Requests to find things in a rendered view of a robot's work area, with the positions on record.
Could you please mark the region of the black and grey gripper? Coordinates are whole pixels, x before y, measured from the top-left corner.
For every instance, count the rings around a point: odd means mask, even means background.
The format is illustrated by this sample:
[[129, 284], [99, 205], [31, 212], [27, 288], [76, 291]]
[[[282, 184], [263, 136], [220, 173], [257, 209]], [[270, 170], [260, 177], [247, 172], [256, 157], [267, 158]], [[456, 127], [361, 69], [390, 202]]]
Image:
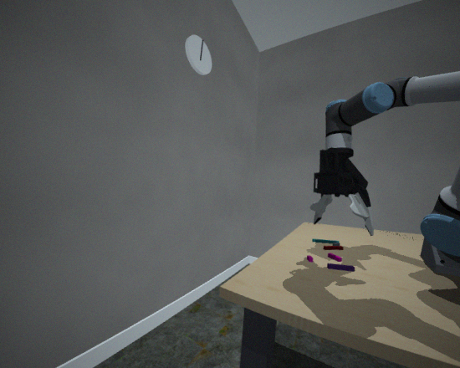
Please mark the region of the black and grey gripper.
[[[348, 169], [345, 167], [346, 158], [353, 155], [353, 149], [344, 147], [331, 147], [320, 151], [319, 172], [314, 174], [314, 192], [321, 193], [321, 198], [311, 204], [310, 209], [315, 211], [314, 224], [316, 224], [322, 218], [326, 207], [333, 201], [332, 195], [322, 194], [338, 193], [335, 194], [335, 197], [345, 195], [351, 201], [350, 210], [355, 215], [364, 218], [365, 226], [369, 234], [373, 236], [374, 228], [369, 194], [355, 177], [355, 174], [347, 171]], [[316, 179], [318, 179], [317, 188], [315, 188]]]

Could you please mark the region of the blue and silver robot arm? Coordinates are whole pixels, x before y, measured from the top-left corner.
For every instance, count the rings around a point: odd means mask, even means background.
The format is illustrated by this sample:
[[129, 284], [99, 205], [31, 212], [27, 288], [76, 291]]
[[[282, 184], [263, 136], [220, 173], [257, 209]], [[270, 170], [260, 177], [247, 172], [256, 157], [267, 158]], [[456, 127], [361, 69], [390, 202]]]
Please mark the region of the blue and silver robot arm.
[[[351, 126], [391, 108], [450, 101], [460, 101], [460, 71], [371, 84], [348, 100], [327, 105], [325, 149], [351, 149]], [[460, 167], [453, 184], [441, 190], [432, 213], [423, 218], [421, 232], [432, 246], [460, 263]]]

